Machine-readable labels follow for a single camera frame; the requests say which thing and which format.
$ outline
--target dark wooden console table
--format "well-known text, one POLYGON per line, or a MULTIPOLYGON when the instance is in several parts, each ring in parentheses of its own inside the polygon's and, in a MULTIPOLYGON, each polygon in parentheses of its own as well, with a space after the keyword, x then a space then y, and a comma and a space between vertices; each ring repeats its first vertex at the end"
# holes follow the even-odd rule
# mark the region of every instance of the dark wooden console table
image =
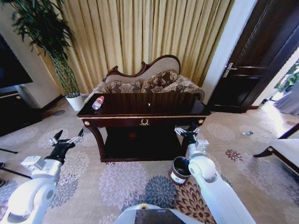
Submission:
POLYGON ((186 154, 175 126, 200 126, 210 112, 190 93, 94 94, 78 113, 97 140, 101 162, 173 160, 186 154), (94 110, 95 99, 104 104, 94 110), (98 127, 105 127, 104 143, 98 127))

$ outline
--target table top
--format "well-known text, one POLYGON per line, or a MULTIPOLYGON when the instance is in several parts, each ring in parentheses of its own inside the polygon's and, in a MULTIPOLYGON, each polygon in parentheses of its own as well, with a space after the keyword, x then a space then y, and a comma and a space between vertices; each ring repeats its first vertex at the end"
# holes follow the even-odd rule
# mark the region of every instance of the table top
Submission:
POLYGON ((78 117, 210 115, 206 106, 191 93, 96 93, 77 114, 78 117), (96 98, 104 96, 100 109, 94 110, 96 98))

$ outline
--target white wall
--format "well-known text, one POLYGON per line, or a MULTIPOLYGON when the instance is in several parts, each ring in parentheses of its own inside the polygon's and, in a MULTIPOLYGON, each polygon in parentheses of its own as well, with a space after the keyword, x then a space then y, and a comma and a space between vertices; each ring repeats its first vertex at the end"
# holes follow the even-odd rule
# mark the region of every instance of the white wall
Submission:
POLYGON ((202 88, 207 104, 249 19, 257 0, 235 0, 202 88))
POLYGON ((21 37, 13 32, 12 12, 10 5, 0 8, 0 33, 8 43, 15 56, 19 59, 33 83, 20 85, 19 94, 33 108, 42 108, 60 95, 50 73, 36 49, 31 52, 29 40, 22 42, 21 37))
POLYGON ((286 61, 286 63, 281 67, 275 77, 271 80, 271 82, 266 86, 264 91, 259 95, 259 97, 253 102, 253 106, 259 106, 263 99, 271 97, 270 94, 276 84, 283 78, 283 76, 288 72, 288 70, 295 64, 295 62, 299 59, 299 48, 295 50, 292 56, 286 61))

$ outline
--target floor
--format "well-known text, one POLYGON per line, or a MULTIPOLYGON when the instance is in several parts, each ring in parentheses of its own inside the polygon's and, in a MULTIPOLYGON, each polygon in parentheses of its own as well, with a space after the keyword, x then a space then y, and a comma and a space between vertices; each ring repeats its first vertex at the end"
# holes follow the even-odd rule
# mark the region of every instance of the floor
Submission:
MULTIPOLYGON (((64 99, 44 116, 40 123, 0 137, 1 148, 19 151, 0 152, 7 168, 29 175, 20 165, 24 158, 47 156, 51 152, 47 139, 59 130, 64 130, 62 138, 71 138, 82 128, 64 99)), ((252 156, 297 122, 298 116, 281 114, 268 102, 244 114, 214 112, 198 134, 209 141, 208 157, 257 223, 299 223, 299 178, 275 156, 252 156), (254 134, 242 136, 245 131, 254 134)), ((85 140, 67 154, 57 195, 43 223, 109 224, 128 206, 143 202, 215 223, 194 178, 177 187, 168 179, 170 167, 171 161, 101 163, 95 139, 85 130, 85 140)), ((0 188, 1 219, 9 196, 27 179, 4 171, 0 178, 7 181, 0 188)))

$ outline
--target curtain fold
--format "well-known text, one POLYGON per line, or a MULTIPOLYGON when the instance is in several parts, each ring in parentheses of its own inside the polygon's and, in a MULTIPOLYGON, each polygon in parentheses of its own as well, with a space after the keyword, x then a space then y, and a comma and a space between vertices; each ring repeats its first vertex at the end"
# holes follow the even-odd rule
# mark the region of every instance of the curtain fold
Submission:
POLYGON ((90 93, 116 65, 133 75, 141 61, 165 54, 176 55, 181 74, 201 86, 233 1, 65 0, 75 36, 68 61, 80 91, 90 93))

